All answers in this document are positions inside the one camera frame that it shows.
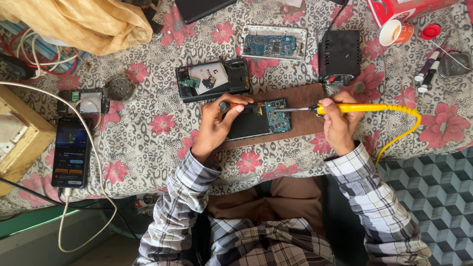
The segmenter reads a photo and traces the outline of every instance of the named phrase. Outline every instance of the hand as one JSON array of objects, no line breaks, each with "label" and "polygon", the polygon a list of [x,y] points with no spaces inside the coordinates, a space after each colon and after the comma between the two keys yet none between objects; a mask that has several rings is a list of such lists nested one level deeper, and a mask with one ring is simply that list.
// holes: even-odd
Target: hand
[{"label": "hand", "polygon": [[324,115],[325,138],[338,156],[344,156],[355,149],[353,133],[365,112],[348,112],[342,114],[336,103],[359,103],[350,93],[343,91],[319,100],[326,114]]},{"label": "hand", "polygon": [[[221,101],[239,104],[228,110],[223,120],[222,115],[225,111],[220,110],[219,104]],[[225,93],[215,102],[204,105],[202,107],[202,122],[199,134],[191,149],[194,158],[200,163],[204,163],[210,153],[225,140],[233,120],[243,111],[243,105],[253,102],[253,99],[246,96]]]}]

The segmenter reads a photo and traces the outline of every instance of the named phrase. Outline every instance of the purple tube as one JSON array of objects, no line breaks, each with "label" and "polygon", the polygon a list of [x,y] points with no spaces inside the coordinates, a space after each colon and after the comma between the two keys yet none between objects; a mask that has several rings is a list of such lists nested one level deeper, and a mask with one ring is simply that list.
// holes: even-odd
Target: purple tube
[{"label": "purple tube", "polygon": [[424,80],[424,77],[427,74],[427,71],[429,71],[430,67],[435,62],[435,60],[438,58],[438,55],[440,54],[441,51],[442,50],[438,47],[434,50],[432,55],[425,62],[425,65],[419,71],[419,74],[417,74],[417,76],[414,77],[415,81],[423,81]]}]

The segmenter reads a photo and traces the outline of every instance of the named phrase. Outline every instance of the patterned floor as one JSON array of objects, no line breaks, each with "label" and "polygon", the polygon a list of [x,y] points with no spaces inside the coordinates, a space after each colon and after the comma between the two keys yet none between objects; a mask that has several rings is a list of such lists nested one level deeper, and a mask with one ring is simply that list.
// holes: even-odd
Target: patterned floor
[{"label": "patterned floor", "polygon": [[410,212],[437,265],[473,263],[473,147],[378,164],[381,180]]}]

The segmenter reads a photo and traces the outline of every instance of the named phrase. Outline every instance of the orange paper cup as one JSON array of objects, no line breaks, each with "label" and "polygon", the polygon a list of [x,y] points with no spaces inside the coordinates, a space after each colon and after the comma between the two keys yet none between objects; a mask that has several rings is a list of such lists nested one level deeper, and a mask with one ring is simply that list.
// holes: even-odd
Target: orange paper cup
[{"label": "orange paper cup", "polygon": [[379,34],[379,43],[382,46],[391,44],[403,44],[407,42],[414,33],[414,26],[409,23],[393,19],[386,23]]}]

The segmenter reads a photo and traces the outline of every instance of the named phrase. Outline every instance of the red box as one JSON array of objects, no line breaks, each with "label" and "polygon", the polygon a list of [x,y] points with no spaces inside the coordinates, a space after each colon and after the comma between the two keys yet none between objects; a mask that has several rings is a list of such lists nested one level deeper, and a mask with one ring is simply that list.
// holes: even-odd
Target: red box
[{"label": "red box", "polygon": [[411,0],[398,3],[397,0],[367,0],[378,27],[392,19],[406,21],[420,18],[430,12],[449,7],[459,0]]}]

